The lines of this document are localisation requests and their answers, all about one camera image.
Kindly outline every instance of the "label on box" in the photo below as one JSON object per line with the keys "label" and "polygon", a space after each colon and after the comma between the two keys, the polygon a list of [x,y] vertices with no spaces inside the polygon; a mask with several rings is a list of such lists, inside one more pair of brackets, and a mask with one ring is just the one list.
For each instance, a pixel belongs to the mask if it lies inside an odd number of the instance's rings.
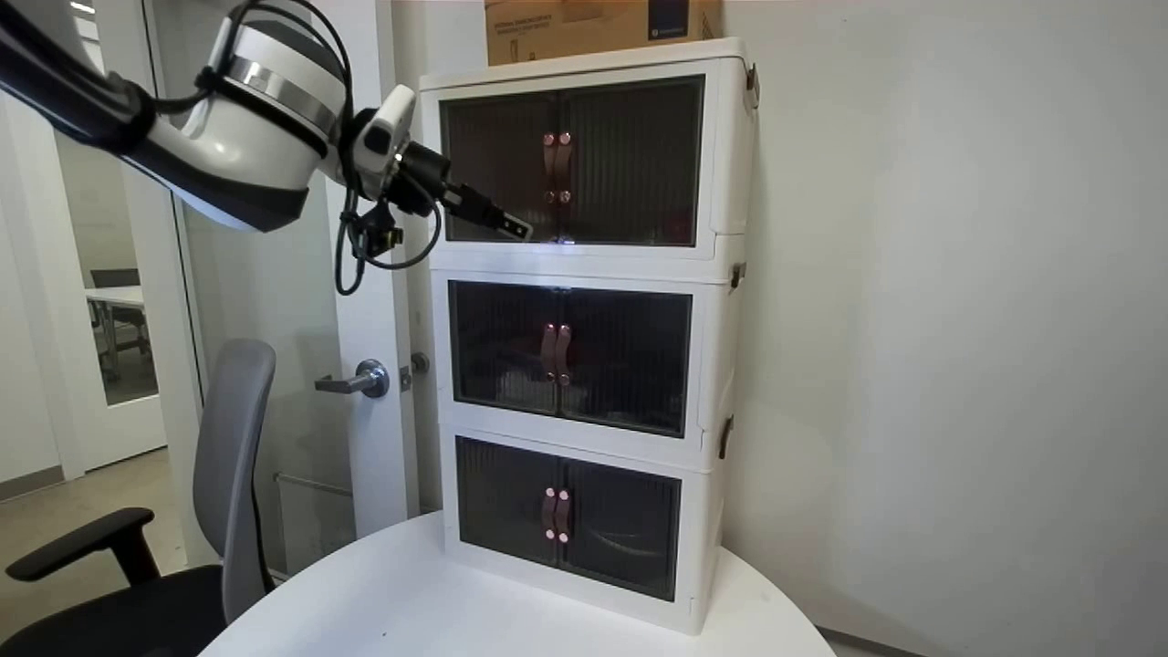
{"label": "label on box", "polygon": [[689,0],[648,0],[649,41],[689,34]]}

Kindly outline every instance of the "table in background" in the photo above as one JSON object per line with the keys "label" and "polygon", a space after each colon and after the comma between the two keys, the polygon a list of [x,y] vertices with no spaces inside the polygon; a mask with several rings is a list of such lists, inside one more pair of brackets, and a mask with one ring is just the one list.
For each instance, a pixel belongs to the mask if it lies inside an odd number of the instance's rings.
{"label": "table in background", "polygon": [[105,353],[109,359],[110,372],[114,376],[118,376],[120,375],[118,368],[118,336],[113,326],[113,307],[145,310],[146,303],[142,300],[142,286],[86,288],[85,299],[93,302],[97,309],[98,320],[102,323],[102,333],[105,337]]}
{"label": "table in background", "polygon": [[288,580],[204,657],[834,657],[811,621],[722,549],[700,636],[475,570],[443,554],[443,516],[366,537]]}

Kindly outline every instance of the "silver door handle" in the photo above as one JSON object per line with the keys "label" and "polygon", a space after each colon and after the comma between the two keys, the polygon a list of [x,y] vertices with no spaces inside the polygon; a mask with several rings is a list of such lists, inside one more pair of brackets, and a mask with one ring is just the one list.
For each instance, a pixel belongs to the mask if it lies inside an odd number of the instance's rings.
{"label": "silver door handle", "polygon": [[322,393],[352,395],[361,392],[367,397],[380,397],[389,392],[389,372],[385,372],[385,367],[376,360],[362,360],[361,365],[357,365],[356,376],[339,380],[329,375],[317,379],[313,387]]}

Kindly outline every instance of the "gray chair back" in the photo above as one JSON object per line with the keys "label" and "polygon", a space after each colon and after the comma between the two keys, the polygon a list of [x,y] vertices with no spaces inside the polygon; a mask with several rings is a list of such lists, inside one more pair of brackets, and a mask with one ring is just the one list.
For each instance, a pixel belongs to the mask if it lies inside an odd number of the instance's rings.
{"label": "gray chair back", "polygon": [[271,590],[251,477],[276,352],[259,340],[223,345],[211,373],[195,454],[195,517],[223,558],[223,615],[231,623]]}

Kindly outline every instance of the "storage cabinet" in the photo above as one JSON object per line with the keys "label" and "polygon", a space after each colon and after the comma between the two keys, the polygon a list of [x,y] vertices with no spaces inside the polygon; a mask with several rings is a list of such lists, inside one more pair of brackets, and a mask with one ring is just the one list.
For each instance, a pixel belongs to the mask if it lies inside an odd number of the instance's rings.
{"label": "storage cabinet", "polygon": [[457,401],[682,435],[689,296],[447,285]]}
{"label": "storage cabinet", "polygon": [[454,437],[461,540],[673,600],[681,482]]}
{"label": "storage cabinet", "polygon": [[[451,175],[533,240],[693,247],[702,76],[442,101]],[[499,241],[452,217],[450,241]]]}

